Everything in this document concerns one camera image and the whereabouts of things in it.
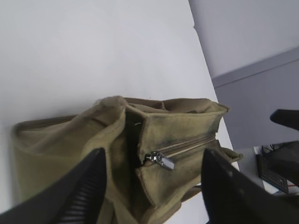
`black plastic part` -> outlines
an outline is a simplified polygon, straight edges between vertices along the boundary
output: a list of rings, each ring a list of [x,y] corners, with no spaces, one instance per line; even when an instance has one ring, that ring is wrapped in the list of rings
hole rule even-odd
[[[210,224],[299,223],[299,209],[256,186],[213,150],[204,152],[202,192]]]
[[[270,120],[299,131],[299,111],[297,110],[278,109],[270,116]]]
[[[95,224],[107,185],[104,149],[95,149],[37,196],[0,215],[0,224]]]
[[[288,181],[272,169],[269,169],[269,161],[262,155],[256,155],[258,176],[278,188],[279,190],[289,193]]]

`gray wall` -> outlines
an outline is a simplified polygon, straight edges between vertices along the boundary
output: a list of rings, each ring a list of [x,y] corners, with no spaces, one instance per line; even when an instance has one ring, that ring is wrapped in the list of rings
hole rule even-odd
[[[189,0],[212,78],[299,45],[298,0]]]
[[[299,110],[299,57],[290,51],[293,61],[277,65],[286,54],[273,57],[264,64],[277,66],[260,71],[257,63],[215,78],[216,94],[220,103],[232,108],[225,116],[228,133],[234,149],[260,146],[299,139],[299,132],[275,124],[269,117],[277,109]],[[233,79],[247,73],[242,79]]]

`white wall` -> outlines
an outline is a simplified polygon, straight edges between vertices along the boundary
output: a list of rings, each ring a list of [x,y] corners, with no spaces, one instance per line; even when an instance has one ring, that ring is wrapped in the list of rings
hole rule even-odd
[[[298,0],[189,0],[211,77],[299,45]]]

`white table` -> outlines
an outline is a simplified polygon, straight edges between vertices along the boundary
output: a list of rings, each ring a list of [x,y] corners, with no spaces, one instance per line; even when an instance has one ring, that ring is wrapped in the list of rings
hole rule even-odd
[[[0,2],[0,211],[15,182],[7,133],[111,95],[217,100],[187,0]],[[218,138],[231,148],[224,122]],[[169,224],[207,222],[201,194]]]

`fabric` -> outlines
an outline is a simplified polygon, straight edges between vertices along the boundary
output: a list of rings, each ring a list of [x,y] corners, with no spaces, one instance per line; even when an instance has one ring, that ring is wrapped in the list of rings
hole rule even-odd
[[[108,180],[99,223],[163,223],[200,192],[194,186],[201,181],[205,148],[229,162],[242,157],[215,139],[227,111],[209,99],[110,97],[77,116],[19,123],[12,139],[22,199],[46,189],[102,147]],[[156,151],[174,162],[173,170],[145,160]]]

